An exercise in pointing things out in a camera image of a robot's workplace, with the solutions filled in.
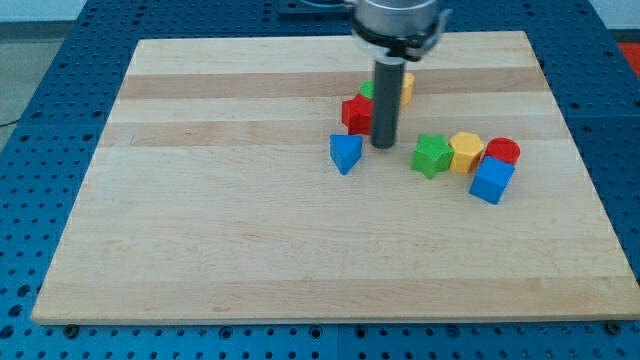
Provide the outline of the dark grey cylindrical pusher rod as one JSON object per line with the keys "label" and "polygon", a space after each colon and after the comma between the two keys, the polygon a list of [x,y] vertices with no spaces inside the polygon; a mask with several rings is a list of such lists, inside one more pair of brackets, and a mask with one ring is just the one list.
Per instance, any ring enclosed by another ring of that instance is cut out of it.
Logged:
{"label": "dark grey cylindrical pusher rod", "polygon": [[395,144],[405,64],[374,66],[370,142],[378,149]]}

